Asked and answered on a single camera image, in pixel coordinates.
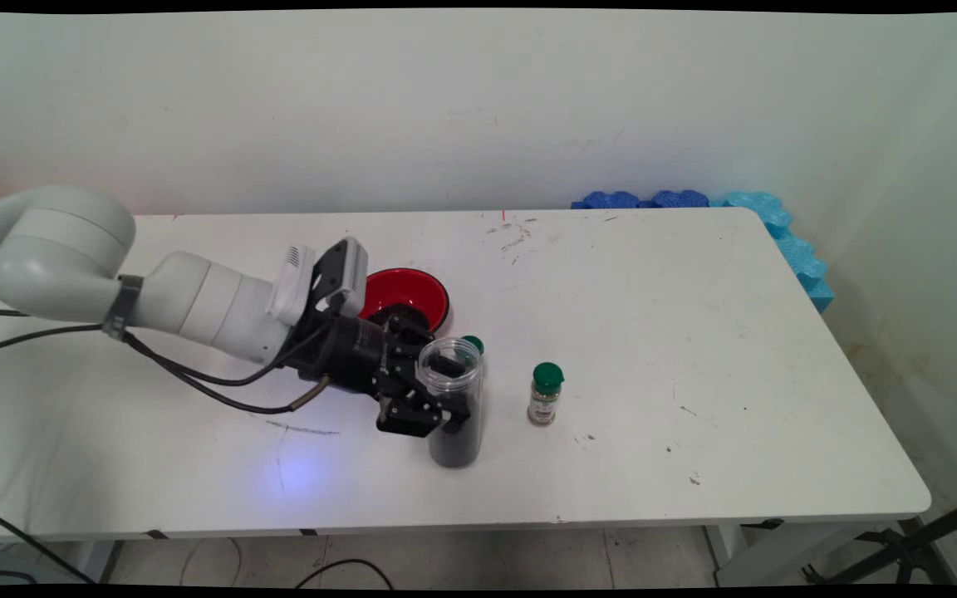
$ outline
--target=floor tile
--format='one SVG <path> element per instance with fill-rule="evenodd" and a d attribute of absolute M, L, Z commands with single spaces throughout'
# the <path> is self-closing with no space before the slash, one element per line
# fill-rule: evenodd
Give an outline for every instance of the floor tile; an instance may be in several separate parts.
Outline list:
<path fill-rule="evenodd" d="M 900 526 L 896 522 L 883 522 L 875 523 L 874 526 L 869 527 L 869 531 L 882 531 L 889 529 L 900 531 Z M 744 537 L 748 541 L 748 544 L 754 544 L 763 540 L 764 535 L 770 532 L 766 530 L 754 529 L 754 527 L 745 527 L 744 528 Z M 819 559 L 812 561 L 812 566 L 814 571 L 819 572 L 821 576 L 834 576 L 839 574 L 840 571 L 844 571 L 851 565 L 854 565 L 862 559 L 866 559 L 867 556 L 870 556 L 874 552 L 878 552 L 881 549 L 880 544 L 876 542 L 863 542 L 863 541 L 851 541 L 846 545 L 841 546 L 840 548 L 834 550 L 831 553 L 825 554 L 825 556 L 820 556 Z M 896 583 L 896 574 L 899 572 L 899 567 L 896 564 L 888 565 L 885 568 L 882 568 L 880 571 L 875 571 L 869 576 L 865 576 L 856 584 L 890 584 Z M 926 574 L 925 571 L 914 572 L 914 575 L 911 576 L 910 583 L 912 584 L 930 584 L 930 577 Z M 805 586 L 807 581 L 800 571 L 794 571 L 792 574 L 785 576 L 785 579 L 782 579 L 775 586 Z"/>
<path fill-rule="evenodd" d="M 178 586 L 183 564 L 199 540 L 135 540 L 123 542 L 110 583 Z"/>
<path fill-rule="evenodd" d="M 42 584 L 82 583 L 72 575 L 57 574 L 57 572 L 51 571 L 49 568 L 38 565 L 37 560 L 33 559 L 31 554 L 27 554 L 23 550 L 16 550 L 19 554 L 15 556 L 15 554 L 12 554 L 14 551 L 7 548 L 15 547 L 4 547 L 0 550 L 0 571 L 16 571 L 34 576 L 37 582 Z M 0 576 L 0 586 L 12 586 L 12 584 L 27 583 L 20 579 L 11 578 L 10 576 Z"/>
<path fill-rule="evenodd" d="M 0 544 L 0 550 L 16 557 L 16 559 L 26 563 L 35 564 L 41 559 L 42 553 L 35 548 L 31 548 L 25 542 L 16 542 L 16 544 Z"/>
<path fill-rule="evenodd" d="M 243 571 L 243 549 L 235 538 L 210 537 L 198 542 L 179 572 L 182 586 L 235 586 Z"/>
<path fill-rule="evenodd" d="M 401 590 L 611 588 L 601 530 L 330 537 L 326 561 L 340 559 L 372 561 Z M 352 563 L 324 572 L 321 587 L 385 586 L 374 571 Z"/>
<path fill-rule="evenodd" d="M 714 587 L 702 527 L 608 529 L 608 561 L 615 588 Z"/>
<path fill-rule="evenodd" d="M 73 552 L 77 549 L 79 544 L 79 542 L 45 542 L 43 547 L 56 554 L 66 563 L 75 564 L 76 558 L 73 556 Z M 46 556 L 46 554 L 38 552 L 34 548 L 31 548 L 31 550 L 38 555 L 37 564 L 40 567 L 49 567 L 54 571 L 60 572 L 62 575 L 69 576 L 70 578 L 73 576 L 71 571 L 66 571 L 65 567 L 58 565 L 53 559 L 51 559 L 49 556 Z"/>
<path fill-rule="evenodd" d="M 323 566 L 326 537 L 240 537 L 243 569 L 236 586 L 294 587 Z M 319 587 L 320 579 L 305 584 Z"/>

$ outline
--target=bowl rim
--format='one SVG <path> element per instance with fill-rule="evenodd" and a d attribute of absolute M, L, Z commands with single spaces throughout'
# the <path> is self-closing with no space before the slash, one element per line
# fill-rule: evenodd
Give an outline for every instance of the bowl rim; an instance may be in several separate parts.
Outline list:
<path fill-rule="evenodd" d="M 426 270 L 421 270 L 419 268 L 398 267 L 398 268 L 383 268 L 382 270 L 379 270 L 378 272 L 372 272 L 370 273 L 370 275 L 368 275 L 368 280 L 370 280 L 371 277 L 375 275 L 380 275 L 381 273 L 384 273 L 384 272 L 399 272 L 400 270 L 411 270 L 412 272 L 421 273 L 421 275 L 428 277 L 430 280 L 433 280 L 434 283 L 438 285 L 438 288 L 441 289 L 441 296 L 445 298 L 445 310 L 442 311 L 441 318 L 438 319 L 438 323 L 436 323 L 436 325 L 434 325 L 433 328 L 430 328 L 430 334 L 434 334 L 435 332 L 437 332 L 439 328 L 441 328 L 441 325 L 445 323 L 445 318 L 449 317 L 449 291 L 447 288 L 445 288 L 444 284 L 441 284 L 441 281 L 438 280 L 437 276 L 434 276 L 432 275 L 432 273 L 427 272 Z"/>

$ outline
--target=jar lid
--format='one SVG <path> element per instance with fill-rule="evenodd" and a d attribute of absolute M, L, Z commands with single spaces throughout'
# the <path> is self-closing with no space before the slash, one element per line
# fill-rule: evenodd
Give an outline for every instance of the jar lid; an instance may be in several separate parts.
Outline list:
<path fill-rule="evenodd" d="M 469 334 L 468 336 L 462 336 L 460 338 L 463 338 L 463 340 L 467 341 L 468 343 L 475 345 L 475 348 L 478 349 L 479 355 L 483 355 L 483 353 L 486 352 L 486 347 L 483 347 L 482 341 L 480 341 L 477 336 L 471 336 Z"/>
<path fill-rule="evenodd" d="M 539 363 L 534 368 L 534 387 L 538 390 L 538 393 L 543 395 L 557 394 L 562 382 L 563 371 L 559 370 L 558 365 L 544 362 Z"/>

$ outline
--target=plastic jar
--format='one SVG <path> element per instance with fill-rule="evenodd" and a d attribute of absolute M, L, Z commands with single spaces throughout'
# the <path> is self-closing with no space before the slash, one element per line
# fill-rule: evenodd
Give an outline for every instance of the plastic jar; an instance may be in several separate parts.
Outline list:
<path fill-rule="evenodd" d="M 464 373 L 449 378 L 431 370 L 430 360 L 436 355 L 455 360 L 464 367 Z M 471 416 L 455 433 L 449 434 L 439 427 L 426 436 L 430 458 L 442 467 L 467 467 L 479 456 L 479 446 L 482 445 L 482 377 L 482 351 L 473 341 L 464 338 L 439 338 L 423 347 L 415 361 L 415 378 L 432 396 L 464 393 L 471 411 Z"/>

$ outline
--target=blue foam block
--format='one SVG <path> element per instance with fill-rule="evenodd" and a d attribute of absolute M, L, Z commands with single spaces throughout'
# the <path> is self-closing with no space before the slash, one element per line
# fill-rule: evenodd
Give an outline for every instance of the blue foam block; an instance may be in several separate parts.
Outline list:
<path fill-rule="evenodd" d="M 640 204 L 641 200 L 635 194 L 593 192 L 582 201 L 572 201 L 571 209 L 638 208 Z"/>
<path fill-rule="evenodd" d="M 825 311 L 832 302 L 832 289 L 825 283 L 825 272 L 828 267 L 825 262 L 814 257 L 814 248 L 811 243 L 797 238 L 789 230 L 793 223 L 793 216 L 782 208 L 782 200 L 766 193 L 730 193 L 710 202 L 711 207 L 722 208 L 733 205 L 736 208 L 748 208 L 759 215 L 763 226 L 778 244 L 785 261 L 793 269 L 797 280 L 812 300 L 814 309 L 819 313 Z"/>
<path fill-rule="evenodd" d="M 707 208 L 706 194 L 695 192 L 692 189 L 685 189 L 684 192 L 675 193 L 669 190 L 661 190 L 654 194 L 652 200 L 642 201 L 642 208 Z"/>
<path fill-rule="evenodd" d="M 775 238 L 774 242 L 778 244 L 778 249 L 782 250 L 785 261 L 789 262 L 789 267 L 797 275 L 800 284 L 804 285 L 805 291 L 811 291 L 822 282 L 828 267 L 824 261 L 814 257 L 814 248 L 811 243 L 797 238 L 793 231 L 786 231 L 785 236 Z"/>
<path fill-rule="evenodd" d="M 759 215 L 772 238 L 782 238 L 793 223 L 793 216 L 782 209 L 782 200 L 769 193 L 731 193 L 718 201 L 719 207 L 748 208 Z"/>
<path fill-rule="evenodd" d="M 812 303 L 816 307 L 817 313 L 820 314 L 829 307 L 829 303 L 832 303 L 832 297 L 834 297 L 832 289 L 824 280 L 817 281 L 817 284 L 807 292 L 807 295 L 812 298 Z"/>

